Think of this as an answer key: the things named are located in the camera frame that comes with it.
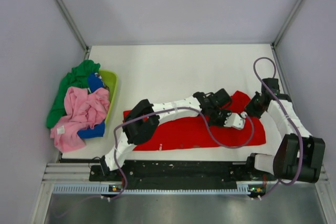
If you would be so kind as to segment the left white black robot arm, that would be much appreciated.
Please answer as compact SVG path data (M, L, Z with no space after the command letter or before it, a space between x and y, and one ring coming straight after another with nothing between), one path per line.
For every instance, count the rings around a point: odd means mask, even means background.
M201 116L215 117L215 125L223 127L224 109L232 102L225 89L213 93L196 92L187 98L165 103L141 100L125 117L122 124L113 130L114 147L100 160L101 174L114 180L119 174L127 155L138 145L148 142L158 126L177 119Z

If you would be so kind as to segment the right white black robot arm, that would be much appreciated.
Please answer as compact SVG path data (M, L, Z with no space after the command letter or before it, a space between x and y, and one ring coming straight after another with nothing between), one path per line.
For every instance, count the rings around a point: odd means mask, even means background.
M276 124L282 141L275 155L252 153L245 174L252 180L264 172L276 179L316 183L325 151L323 139L314 137L296 115L291 98L282 94L276 78L262 79L261 92L245 106L251 118L267 113Z

